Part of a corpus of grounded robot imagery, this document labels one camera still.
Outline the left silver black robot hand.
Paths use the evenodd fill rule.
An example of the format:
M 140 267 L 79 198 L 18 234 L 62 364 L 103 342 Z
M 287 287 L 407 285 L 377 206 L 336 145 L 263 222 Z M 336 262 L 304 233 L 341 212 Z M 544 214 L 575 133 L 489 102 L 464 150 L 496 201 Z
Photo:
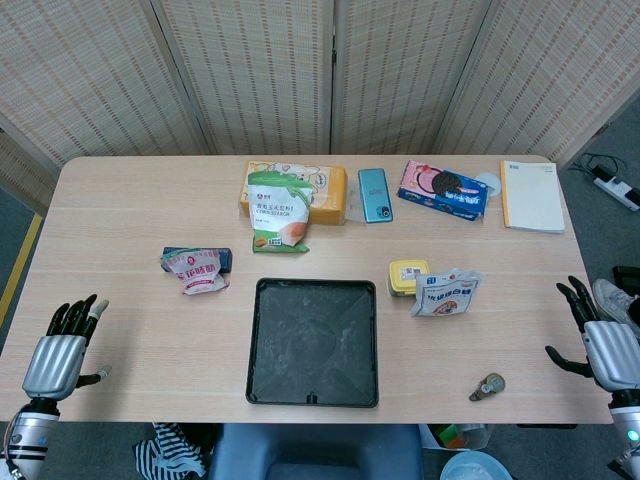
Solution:
M 81 374 L 85 354 L 98 322 L 109 306 L 92 294 L 72 305 L 65 303 L 53 314 L 46 334 L 36 345 L 22 389 L 31 400 L 59 402 L 76 389 L 104 380 L 110 365 L 96 373 Z

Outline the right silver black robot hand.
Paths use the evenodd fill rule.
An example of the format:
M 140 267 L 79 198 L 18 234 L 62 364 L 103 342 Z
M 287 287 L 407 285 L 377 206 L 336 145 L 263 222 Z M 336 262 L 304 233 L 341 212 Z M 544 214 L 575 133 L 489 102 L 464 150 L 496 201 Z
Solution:
M 588 288 L 574 276 L 557 290 L 567 301 L 583 342 L 586 360 L 570 361 L 552 346 L 546 354 L 560 369 L 592 378 L 615 393 L 639 389 L 639 298 L 606 279 Z

